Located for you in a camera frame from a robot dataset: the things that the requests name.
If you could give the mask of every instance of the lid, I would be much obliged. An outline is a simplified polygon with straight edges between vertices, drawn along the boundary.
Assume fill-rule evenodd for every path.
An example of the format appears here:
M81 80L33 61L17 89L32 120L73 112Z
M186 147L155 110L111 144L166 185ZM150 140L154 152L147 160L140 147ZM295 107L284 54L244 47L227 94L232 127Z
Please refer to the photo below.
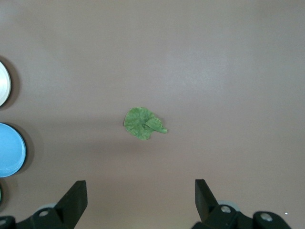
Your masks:
M4 65L0 62L0 106L10 95L10 75Z
M21 135L9 125L0 123L0 177L16 173L25 160L26 146Z

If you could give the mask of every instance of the metal screw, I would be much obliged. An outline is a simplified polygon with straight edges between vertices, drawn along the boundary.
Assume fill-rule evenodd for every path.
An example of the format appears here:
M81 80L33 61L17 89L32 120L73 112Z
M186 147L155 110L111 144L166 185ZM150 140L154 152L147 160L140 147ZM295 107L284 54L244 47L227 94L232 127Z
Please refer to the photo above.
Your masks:
M262 213L261 217L262 217L263 220L266 220L268 222L271 222L273 220L272 217L267 213Z
M231 209L228 206L222 206L221 211L223 213L231 213Z
M39 217L43 217L48 215L48 211L42 211L41 213L39 213Z
M5 220L5 219L0 220L0 226L2 226L2 225L4 225L4 224L6 224L6 220Z

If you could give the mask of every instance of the blue circular container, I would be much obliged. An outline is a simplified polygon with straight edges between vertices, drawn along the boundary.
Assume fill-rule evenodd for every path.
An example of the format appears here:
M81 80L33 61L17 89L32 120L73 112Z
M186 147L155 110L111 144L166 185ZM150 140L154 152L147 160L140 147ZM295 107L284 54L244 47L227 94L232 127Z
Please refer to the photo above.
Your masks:
M26 146L21 135L11 126L0 123L0 177L16 173L25 156Z

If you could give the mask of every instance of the leaf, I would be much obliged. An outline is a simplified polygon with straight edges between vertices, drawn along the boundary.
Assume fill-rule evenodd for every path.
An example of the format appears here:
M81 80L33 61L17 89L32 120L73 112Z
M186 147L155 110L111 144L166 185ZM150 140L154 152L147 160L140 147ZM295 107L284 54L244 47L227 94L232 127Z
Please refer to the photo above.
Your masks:
M145 107L131 109L125 117L124 127L140 140L149 139L153 131L167 133L161 120Z

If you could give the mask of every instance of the white lid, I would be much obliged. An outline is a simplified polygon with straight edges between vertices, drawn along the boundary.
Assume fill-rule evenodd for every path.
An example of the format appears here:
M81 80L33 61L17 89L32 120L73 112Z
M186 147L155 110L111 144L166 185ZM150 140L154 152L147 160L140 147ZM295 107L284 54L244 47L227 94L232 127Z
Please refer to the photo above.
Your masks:
M8 99L10 87L10 75L4 65L0 62L0 106Z

